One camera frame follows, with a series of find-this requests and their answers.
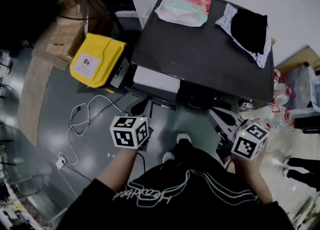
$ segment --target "cardboard box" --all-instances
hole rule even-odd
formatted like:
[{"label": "cardboard box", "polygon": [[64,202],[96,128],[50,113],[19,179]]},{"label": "cardboard box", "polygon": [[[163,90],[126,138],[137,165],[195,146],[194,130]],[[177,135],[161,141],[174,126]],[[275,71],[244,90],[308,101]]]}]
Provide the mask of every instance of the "cardboard box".
[{"label": "cardboard box", "polygon": [[319,55],[309,46],[306,46],[286,61],[280,63],[276,68],[279,71],[288,73],[293,69],[296,69],[308,62],[316,71],[320,69],[320,57]]},{"label": "cardboard box", "polygon": [[[89,20],[88,33],[103,35],[110,23],[110,16]],[[85,27],[83,23],[75,22],[57,25],[56,30],[46,47],[46,52],[71,63],[84,40]]]},{"label": "cardboard box", "polygon": [[61,70],[66,70],[69,63],[61,58],[58,58],[55,55],[52,55],[46,51],[46,48],[50,42],[52,35],[54,34],[57,28],[57,23],[53,22],[46,31],[42,33],[42,35],[36,41],[34,49],[32,50],[32,56],[35,58],[39,58],[41,60],[45,60],[51,64],[53,64],[56,68]]}]

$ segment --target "leg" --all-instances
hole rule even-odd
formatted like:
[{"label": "leg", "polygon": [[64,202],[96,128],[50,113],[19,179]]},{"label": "leg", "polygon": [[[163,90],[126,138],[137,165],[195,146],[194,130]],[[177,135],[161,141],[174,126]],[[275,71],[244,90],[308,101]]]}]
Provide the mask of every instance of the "leg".
[{"label": "leg", "polygon": [[316,175],[311,173],[300,173],[299,171],[290,169],[286,175],[288,178],[307,184],[309,187],[320,190],[320,181]]},{"label": "leg", "polygon": [[310,173],[320,173],[320,160],[308,160],[300,158],[290,158],[287,162],[289,166],[304,168]]},{"label": "leg", "polygon": [[186,138],[179,140],[178,144],[173,148],[173,154],[175,160],[179,162],[189,161],[200,164],[217,164],[221,167],[220,163],[210,154],[201,149],[194,148],[191,142]]}]

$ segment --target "cable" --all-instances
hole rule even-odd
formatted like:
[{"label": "cable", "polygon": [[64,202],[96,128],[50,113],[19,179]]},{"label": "cable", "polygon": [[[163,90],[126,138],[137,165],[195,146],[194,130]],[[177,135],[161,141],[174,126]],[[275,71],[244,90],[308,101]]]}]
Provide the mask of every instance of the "cable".
[{"label": "cable", "polygon": [[[103,98],[109,100],[111,104],[109,104],[108,106],[106,106],[105,108],[103,108],[99,113],[97,113],[97,115],[94,116],[93,119],[90,119],[90,117],[91,117],[91,115],[90,115],[90,104],[91,104],[97,97],[103,97]],[[72,145],[72,143],[71,143],[71,141],[70,141],[70,139],[69,139],[69,133],[70,133],[70,131],[73,131],[78,137],[82,137],[82,136],[85,134],[85,132],[86,132],[86,130],[88,129],[88,127],[90,126],[90,124],[102,113],[103,110],[105,110],[106,108],[108,108],[108,107],[111,106],[111,105],[113,105],[115,108],[117,108],[120,112],[123,112],[118,106],[115,105],[114,102],[111,101],[110,98],[108,98],[108,97],[106,97],[106,96],[104,96],[104,95],[96,95],[95,97],[93,97],[93,98],[89,101],[88,104],[87,104],[87,103],[81,103],[81,104],[75,106],[75,107],[72,109],[72,111],[71,111],[70,120],[69,120],[69,129],[68,129],[68,131],[67,131],[67,133],[66,133],[66,139],[68,140],[68,143],[69,143],[69,146],[71,147],[72,152],[75,154],[76,160],[75,160],[75,162],[72,162],[72,161],[70,160],[70,158],[68,157],[68,155],[67,155],[65,152],[62,152],[62,151],[58,153],[58,156],[59,156],[59,155],[63,155],[63,156],[66,157],[66,159],[68,160],[68,162],[69,162],[71,165],[76,165],[76,164],[78,163],[78,161],[79,161],[79,156],[78,156],[77,152],[75,151],[75,149],[74,149],[74,147],[73,147],[73,145]],[[83,122],[80,122],[80,123],[77,123],[77,124],[71,124],[71,121],[72,121],[73,117],[80,111],[81,106],[86,106],[86,108],[87,108],[87,120],[85,120],[85,121],[83,121]],[[87,123],[85,129],[84,129],[81,133],[77,133],[77,132],[75,131],[75,129],[74,129],[74,126],[80,126],[80,125],[85,124],[85,123]]]},{"label": "cable", "polygon": [[69,168],[70,170],[72,170],[72,171],[74,171],[75,173],[78,173],[79,175],[81,175],[82,177],[84,177],[85,179],[87,179],[87,180],[89,180],[90,182],[92,182],[92,180],[90,179],[90,178],[88,178],[88,177],[86,177],[85,175],[83,175],[82,173],[80,173],[79,171],[77,171],[77,170],[75,170],[75,169],[73,169],[73,168],[71,168],[71,167],[69,167],[68,165],[64,165],[64,166],[66,166],[67,168]]},{"label": "cable", "polygon": [[[121,98],[123,98],[124,96],[125,96],[125,95],[123,95],[123,96],[121,96],[120,98],[118,98],[118,99],[116,100],[116,102],[117,102],[118,100],[120,100]],[[111,104],[107,105],[107,106],[106,106],[105,108],[103,108],[99,113],[97,113],[92,119],[90,119],[90,117],[91,117],[91,115],[90,115],[90,104],[91,104],[97,97],[103,97],[103,98],[109,100]],[[70,160],[70,158],[68,157],[68,155],[67,155],[65,152],[62,152],[62,151],[58,153],[58,156],[63,155],[63,156],[68,160],[68,162],[69,162],[71,165],[76,165],[76,164],[78,163],[78,161],[79,161],[79,156],[78,156],[78,154],[76,153],[76,151],[75,151],[75,149],[74,149],[71,141],[69,140],[69,133],[70,133],[70,131],[73,131],[78,137],[82,137],[82,136],[85,134],[85,132],[86,132],[86,130],[88,129],[88,127],[90,126],[90,124],[92,124],[92,122],[93,122],[106,108],[110,107],[111,105],[114,106],[115,108],[117,108],[120,112],[123,112],[119,107],[117,107],[117,106],[115,105],[114,102],[112,102],[111,99],[109,99],[108,97],[103,96],[103,95],[96,95],[95,97],[93,97],[93,98],[89,101],[88,104],[87,104],[87,103],[82,103],[82,104],[79,104],[79,105],[75,106],[75,107],[72,109],[72,111],[71,111],[70,120],[69,120],[69,124],[68,124],[68,125],[69,125],[69,129],[68,129],[68,131],[67,131],[67,133],[66,133],[66,139],[68,140],[68,143],[69,143],[69,145],[70,145],[70,147],[71,147],[71,150],[73,151],[73,153],[74,153],[75,156],[76,156],[76,161],[75,161],[75,162],[71,162],[71,160]],[[81,123],[78,123],[78,124],[71,124],[72,119],[73,119],[73,118],[75,117],[75,115],[80,111],[81,106],[86,106],[86,108],[87,108],[87,120],[85,120],[85,121],[83,121],[83,122],[81,122]],[[81,133],[77,133],[77,132],[74,130],[73,127],[74,127],[74,126],[80,126],[80,125],[82,125],[82,124],[84,124],[84,123],[87,123],[85,129],[84,129]],[[70,168],[69,166],[67,166],[66,163],[64,163],[64,165],[65,165],[67,168],[69,168],[69,169],[71,169],[72,171],[80,174],[81,176],[83,176],[84,178],[86,178],[86,179],[88,179],[89,181],[92,182],[92,180],[90,180],[88,177],[86,177],[86,176],[84,176],[83,174],[81,174],[79,171],[77,171],[77,170],[75,170],[75,169],[72,169],[72,168]],[[63,174],[61,173],[60,169],[58,169],[58,171],[59,171],[59,174],[60,174],[60,175],[64,178],[64,180],[66,181],[67,185],[69,186],[69,188],[71,189],[71,191],[73,192],[73,194],[74,194],[76,197],[78,197],[77,193],[74,191],[74,189],[73,189],[72,186],[70,185],[70,183],[69,183],[69,181],[67,180],[67,178],[65,177],[65,175],[63,175]]]},{"label": "cable", "polygon": [[78,198],[77,193],[75,192],[75,190],[72,188],[72,186],[70,185],[68,179],[65,177],[65,175],[63,175],[60,171],[60,169],[58,169],[59,174],[64,178],[65,182],[68,184],[68,186],[70,187],[71,191],[73,192],[73,194]]},{"label": "cable", "polygon": [[143,169],[144,169],[144,173],[146,173],[146,162],[145,162],[145,158],[144,158],[144,156],[143,156],[141,153],[139,153],[139,152],[138,152],[138,155],[140,155],[141,158],[142,158],[142,160],[143,160]]}]

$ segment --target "tissue package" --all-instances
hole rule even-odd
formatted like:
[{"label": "tissue package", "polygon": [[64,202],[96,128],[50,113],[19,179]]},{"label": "tissue package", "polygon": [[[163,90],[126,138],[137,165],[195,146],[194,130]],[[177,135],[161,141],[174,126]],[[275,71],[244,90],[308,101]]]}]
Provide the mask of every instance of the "tissue package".
[{"label": "tissue package", "polygon": [[184,26],[201,27],[208,19],[211,0],[162,0],[159,18]]}]

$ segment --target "label on yellow box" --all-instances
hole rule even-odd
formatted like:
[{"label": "label on yellow box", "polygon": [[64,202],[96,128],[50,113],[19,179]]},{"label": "label on yellow box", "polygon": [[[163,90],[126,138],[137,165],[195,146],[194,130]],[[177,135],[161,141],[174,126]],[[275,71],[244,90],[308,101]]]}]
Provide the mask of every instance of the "label on yellow box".
[{"label": "label on yellow box", "polygon": [[91,56],[86,53],[81,53],[81,55],[76,60],[73,70],[91,79],[100,63],[101,59]]}]

